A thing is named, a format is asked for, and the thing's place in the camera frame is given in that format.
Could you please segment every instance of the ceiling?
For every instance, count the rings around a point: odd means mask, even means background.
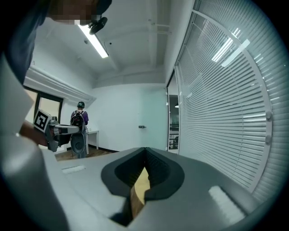
[[[38,30],[36,46],[56,38],[90,69],[96,82],[138,74],[139,70],[151,73],[163,66],[170,8],[171,0],[113,0],[103,14],[108,22],[97,33],[109,53],[105,59],[90,43],[84,43],[85,35],[77,25],[63,25],[49,18]]]

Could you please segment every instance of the baseboard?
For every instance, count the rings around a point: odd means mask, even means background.
[[[91,145],[89,144],[89,147],[91,148],[96,148],[96,146],[94,145]],[[118,151],[114,151],[114,150],[110,150],[110,149],[106,149],[106,148],[101,148],[101,147],[98,147],[99,150],[102,150],[102,151],[106,151],[106,152],[111,152],[111,153],[115,153],[115,152],[118,152]]]

